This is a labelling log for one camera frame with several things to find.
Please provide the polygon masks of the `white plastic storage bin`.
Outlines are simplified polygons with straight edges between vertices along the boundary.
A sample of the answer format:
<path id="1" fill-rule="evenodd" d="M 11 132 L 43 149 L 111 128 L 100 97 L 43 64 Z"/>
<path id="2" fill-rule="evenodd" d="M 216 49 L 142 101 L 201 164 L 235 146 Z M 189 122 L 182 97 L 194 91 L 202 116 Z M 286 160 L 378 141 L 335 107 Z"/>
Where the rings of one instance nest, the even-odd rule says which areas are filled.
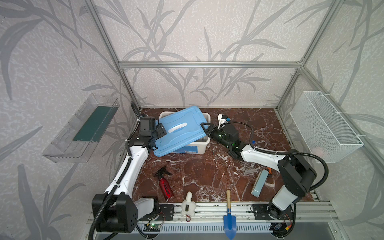
<path id="1" fill-rule="evenodd" d="M 166 116 L 169 116 L 175 112 L 162 112 L 160 113 L 160 118 L 164 118 Z M 203 113 L 205 119 L 208 123 L 211 122 L 211 116 L 208 113 Z M 186 145 L 178 150 L 173 151 L 172 153 L 177 154 L 204 154 L 206 152 L 206 148 L 208 144 L 210 143 L 210 138 L 205 135 L 203 138 L 190 143 L 189 145 Z"/>

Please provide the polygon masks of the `blue plastic bin lid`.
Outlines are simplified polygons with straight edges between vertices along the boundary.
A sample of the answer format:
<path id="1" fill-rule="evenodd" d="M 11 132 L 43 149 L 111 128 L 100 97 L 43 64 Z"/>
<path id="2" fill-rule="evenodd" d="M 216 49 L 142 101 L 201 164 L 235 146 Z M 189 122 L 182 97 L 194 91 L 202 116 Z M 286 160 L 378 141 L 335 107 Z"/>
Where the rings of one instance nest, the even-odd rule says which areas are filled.
<path id="1" fill-rule="evenodd" d="M 163 125 L 166 135 L 156 140 L 157 150 L 155 156 L 163 157 L 174 153 L 206 136 L 201 124 L 206 123 L 201 110 L 192 106 L 167 116 L 160 116 L 160 124 Z"/>

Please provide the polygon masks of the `clear acrylic test tube rack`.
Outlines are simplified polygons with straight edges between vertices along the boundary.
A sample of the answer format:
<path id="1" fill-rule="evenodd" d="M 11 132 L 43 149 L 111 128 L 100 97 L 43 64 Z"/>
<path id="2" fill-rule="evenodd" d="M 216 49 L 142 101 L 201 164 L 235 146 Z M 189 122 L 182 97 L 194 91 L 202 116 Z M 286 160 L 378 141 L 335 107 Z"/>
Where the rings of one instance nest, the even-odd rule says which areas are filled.
<path id="1" fill-rule="evenodd" d="M 254 173 L 259 173 L 260 171 L 261 171 L 260 168 L 246 169 L 244 171 L 244 175 L 252 175 Z"/>

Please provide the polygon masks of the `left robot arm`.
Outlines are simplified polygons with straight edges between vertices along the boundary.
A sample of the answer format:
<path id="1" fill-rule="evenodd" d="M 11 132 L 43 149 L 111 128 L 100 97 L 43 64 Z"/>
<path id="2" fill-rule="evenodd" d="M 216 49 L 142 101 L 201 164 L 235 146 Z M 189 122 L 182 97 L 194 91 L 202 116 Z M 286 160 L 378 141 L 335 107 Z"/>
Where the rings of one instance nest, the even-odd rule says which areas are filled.
<path id="1" fill-rule="evenodd" d="M 132 200 L 133 188 L 144 162 L 151 150 L 156 148 L 156 140 L 167 135 L 159 119 L 142 116 L 140 110 L 131 103 L 137 117 L 138 136 L 131 135 L 125 142 L 123 163 L 114 180 L 103 194 L 96 194 L 92 200 L 94 220 L 88 239 L 94 239 L 95 232 L 109 232 L 108 240 L 119 233 L 131 233 L 138 228 L 138 220 L 146 215 L 158 215 L 160 208 L 154 197 Z"/>

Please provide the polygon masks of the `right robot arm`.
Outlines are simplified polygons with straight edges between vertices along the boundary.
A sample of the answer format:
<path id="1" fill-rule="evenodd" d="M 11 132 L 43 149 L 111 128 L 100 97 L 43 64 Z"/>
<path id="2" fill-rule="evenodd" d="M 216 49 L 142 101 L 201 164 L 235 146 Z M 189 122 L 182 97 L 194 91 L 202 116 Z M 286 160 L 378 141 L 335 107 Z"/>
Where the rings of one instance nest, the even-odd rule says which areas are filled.
<path id="1" fill-rule="evenodd" d="M 258 148 L 252 143 L 253 129 L 251 129 L 249 142 L 242 142 L 239 139 L 239 132 L 235 128 L 235 124 L 251 127 L 241 122 L 230 122 L 220 126 L 201 123 L 201 127 L 209 138 L 225 146 L 233 159 L 256 163 L 280 173 L 283 186 L 269 202 L 267 208 L 267 213 L 272 219 L 280 219 L 286 214 L 289 206 L 296 204 L 308 192 L 320 187 L 328 179 L 329 168 L 321 157 L 301 153 L 294 149 L 288 152 L 276 152 Z M 306 160 L 306 157 L 317 160 L 324 168 L 324 174 L 316 184 L 314 181 L 317 178 L 317 172 Z"/>

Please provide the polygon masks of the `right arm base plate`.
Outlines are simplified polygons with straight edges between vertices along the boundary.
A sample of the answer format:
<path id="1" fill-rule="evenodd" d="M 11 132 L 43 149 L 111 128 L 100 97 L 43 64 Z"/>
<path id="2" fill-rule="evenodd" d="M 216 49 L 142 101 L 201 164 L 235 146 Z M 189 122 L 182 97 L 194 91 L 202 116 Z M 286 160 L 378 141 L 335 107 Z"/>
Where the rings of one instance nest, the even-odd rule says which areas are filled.
<path id="1" fill-rule="evenodd" d="M 251 212 L 254 214 L 255 220 L 283 220 L 284 217 L 292 220 L 296 214 L 292 205 L 283 211 L 273 204 L 252 204 Z"/>

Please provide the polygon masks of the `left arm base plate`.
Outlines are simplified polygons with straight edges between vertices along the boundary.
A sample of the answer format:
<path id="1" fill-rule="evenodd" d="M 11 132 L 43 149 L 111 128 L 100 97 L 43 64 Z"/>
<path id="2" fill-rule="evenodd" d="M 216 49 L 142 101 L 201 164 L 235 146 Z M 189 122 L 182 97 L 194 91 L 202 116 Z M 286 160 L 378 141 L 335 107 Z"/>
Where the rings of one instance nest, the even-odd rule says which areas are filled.
<path id="1" fill-rule="evenodd" d="M 160 204 L 155 206 L 155 211 L 145 215 L 140 221 L 172 221 L 175 213 L 175 205 Z"/>

